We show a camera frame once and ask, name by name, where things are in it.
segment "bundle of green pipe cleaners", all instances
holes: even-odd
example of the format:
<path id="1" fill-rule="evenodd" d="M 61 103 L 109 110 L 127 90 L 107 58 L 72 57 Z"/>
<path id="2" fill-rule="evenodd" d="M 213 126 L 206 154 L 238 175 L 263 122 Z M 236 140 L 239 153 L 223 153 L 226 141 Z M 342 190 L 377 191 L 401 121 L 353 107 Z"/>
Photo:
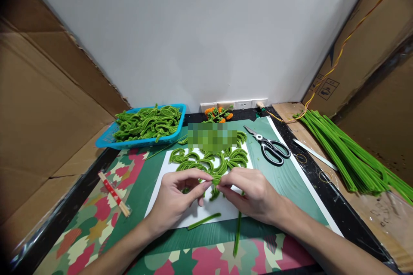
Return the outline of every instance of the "bundle of green pipe cleaners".
<path id="1" fill-rule="evenodd" d="M 390 190 L 390 185 L 413 205 L 412 187 L 354 142 L 327 116 L 308 110 L 300 120 L 323 145 L 339 169 L 349 191 L 378 196 Z"/>
<path id="2" fill-rule="evenodd" d="M 158 109 L 158 104 L 153 108 L 140 109 L 136 114 L 117 114 L 116 123 L 119 131 L 113 134 L 116 142 L 144 140 L 171 135 L 178 129 L 182 113 L 176 107 L 166 105 Z"/>
<path id="3" fill-rule="evenodd" d="M 185 155 L 185 150 L 183 148 L 176 148 L 171 152 L 169 163 L 179 163 L 179 167 L 176 169 L 177 171 L 183 171 L 190 168 L 198 168 L 205 171 L 214 178 L 212 183 L 216 186 L 219 184 L 221 177 L 225 174 L 228 168 L 233 169 L 238 166 L 242 166 L 244 168 L 247 167 L 247 152 L 241 148 L 241 145 L 244 144 L 246 140 L 247 135 L 245 132 L 237 131 L 236 149 L 232 150 L 232 148 L 229 147 L 217 154 L 212 154 L 200 148 L 199 150 L 203 153 L 203 158 L 200 158 L 197 153 L 193 152 L 193 148 L 188 148 L 187 155 Z M 182 142 L 182 144 L 186 144 L 188 141 L 183 140 Z M 220 164 L 217 168 L 214 168 L 214 164 L 212 163 L 212 161 L 215 161 L 215 157 L 220 159 Z M 215 200 L 218 196 L 219 191 L 214 187 L 210 201 Z"/>

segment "chopsticks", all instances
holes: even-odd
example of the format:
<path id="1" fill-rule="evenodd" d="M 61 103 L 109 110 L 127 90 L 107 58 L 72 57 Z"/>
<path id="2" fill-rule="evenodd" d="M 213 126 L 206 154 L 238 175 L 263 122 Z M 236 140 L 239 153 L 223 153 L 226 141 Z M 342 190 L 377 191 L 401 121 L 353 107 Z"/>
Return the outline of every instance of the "chopsticks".
<path id="1" fill-rule="evenodd" d="M 116 201 L 116 203 L 119 206 L 122 213 L 125 215 L 125 217 L 129 217 L 129 215 L 130 215 L 129 208 L 122 201 L 120 196 L 117 194 L 115 189 L 112 187 L 111 183 L 106 178 L 106 176 L 103 174 L 103 172 L 99 172 L 98 175 L 99 175 L 100 179 L 102 180 L 103 184 L 105 185 L 106 189 L 109 191 L 109 193 L 112 195 L 113 199 Z"/>

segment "black scissor handle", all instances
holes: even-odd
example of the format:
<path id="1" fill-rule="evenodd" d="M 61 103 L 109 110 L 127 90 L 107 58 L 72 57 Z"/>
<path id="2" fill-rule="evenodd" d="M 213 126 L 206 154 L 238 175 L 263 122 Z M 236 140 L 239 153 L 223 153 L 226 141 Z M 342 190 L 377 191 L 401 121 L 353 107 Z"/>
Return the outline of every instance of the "black scissor handle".
<path id="1" fill-rule="evenodd" d="M 284 153 L 283 151 L 281 151 L 277 146 L 280 146 L 283 150 L 285 150 L 286 152 Z M 274 141 L 274 140 L 267 140 L 267 141 L 262 141 L 261 142 L 261 150 L 262 150 L 262 154 L 264 155 L 264 157 L 273 165 L 275 166 L 282 166 L 284 164 L 284 159 L 287 159 L 291 156 L 291 152 L 288 149 L 287 146 L 285 146 L 284 144 L 282 144 L 281 142 L 278 141 Z M 266 151 L 268 151 L 275 159 L 277 159 L 278 161 L 274 161 L 273 159 L 271 159 Z"/>
<path id="2" fill-rule="evenodd" d="M 287 146 L 285 146 L 284 144 L 282 144 L 281 142 L 275 141 L 275 140 L 268 140 L 268 142 L 270 142 L 273 146 L 275 146 L 275 148 L 277 148 L 278 153 L 280 154 L 280 156 L 284 157 L 285 159 L 290 158 L 291 157 L 291 152 L 288 149 Z"/>
<path id="3" fill-rule="evenodd" d="M 262 154 L 264 155 L 265 159 L 267 159 L 267 161 L 269 161 L 270 163 L 272 163 L 275 166 L 282 166 L 284 164 L 284 159 L 278 154 L 277 151 L 274 150 L 273 147 L 268 146 L 266 142 L 261 143 L 261 150 L 262 150 Z M 270 154 L 273 155 L 273 157 L 275 159 L 277 159 L 278 161 L 274 161 L 273 159 L 271 159 L 266 151 L 268 151 Z"/>

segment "scissors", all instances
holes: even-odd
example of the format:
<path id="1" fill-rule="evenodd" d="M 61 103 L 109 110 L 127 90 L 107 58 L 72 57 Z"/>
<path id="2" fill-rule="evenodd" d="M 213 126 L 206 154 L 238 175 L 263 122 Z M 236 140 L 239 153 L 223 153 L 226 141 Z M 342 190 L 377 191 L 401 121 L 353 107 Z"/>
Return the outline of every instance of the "scissors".
<path id="1" fill-rule="evenodd" d="M 247 126 L 244 126 L 245 129 L 252 135 L 254 135 L 255 139 L 261 144 L 261 150 L 262 154 L 264 155 L 265 159 L 267 161 L 275 166 L 282 166 L 284 164 L 284 159 L 287 159 L 291 156 L 291 152 L 288 149 L 287 146 L 282 144 L 281 142 L 275 141 L 275 140 L 267 140 L 265 137 L 263 137 L 261 134 L 256 133 L 252 129 L 248 128 Z M 268 151 L 275 159 L 278 161 L 272 160 L 266 153 Z"/>

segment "green cutting mat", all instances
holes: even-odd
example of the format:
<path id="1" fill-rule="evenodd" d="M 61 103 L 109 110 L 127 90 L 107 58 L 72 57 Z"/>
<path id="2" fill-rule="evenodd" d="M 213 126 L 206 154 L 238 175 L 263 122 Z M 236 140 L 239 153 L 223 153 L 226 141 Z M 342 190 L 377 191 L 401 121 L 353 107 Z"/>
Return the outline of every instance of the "green cutting mat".
<path id="1" fill-rule="evenodd" d="M 258 118 L 254 122 L 251 120 L 240 120 L 228 122 L 227 124 L 228 130 L 240 130 L 246 132 L 243 127 L 246 125 L 252 130 L 262 134 L 264 137 L 278 141 L 278 138 L 271 128 L 267 118 Z M 181 136 L 187 134 L 187 132 L 188 128 L 183 127 Z M 285 163 L 281 167 L 273 166 L 267 162 L 262 155 L 260 144 L 248 132 L 246 132 L 246 134 L 247 148 L 253 167 L 260 170 L 280 194 L 287 196 L 321 224 L 328 225 L 326 218 L 322 214 L 304 181 L 300 177 L 292 160 L 286 159 Z M 144 148 L 141 149 L 140 152 L 147 152 L 150 150 L 151 155 L 161 150 L 163 147 L 165 146 L 161 145 L 151 148 Z M 105 246 L 105 251 L 124 237 L 144 218 L 160 168 L 163 164 L 165 153 L 168 150 L 173 150 L 178 147 L 181 147 L 181 145 L 172 145 L 167 150 L 162 151 L 145 162 L 127 200 L 127 204 L 133 210 L 132 214 L 129 218 L 125 218 L 123 215 L 120 216 L 112 235 Z M 188 231 L 187 228 L 170 230 L 155 242 L 150 244 L 144 254 L 148 256 L 185 248 L 197 248 L 233 241 L 235 239 L 236 223 L 237 220 L 233 219 L 220 221 L 217 223 L 203 224 L 191 231 Z M 249 217 L 242 219 L 241 240 L 246 238 L 263 238 L 264 236 L 275 235 L 277 233 L 282 232 L 277 228 L 265 225 Z"/>

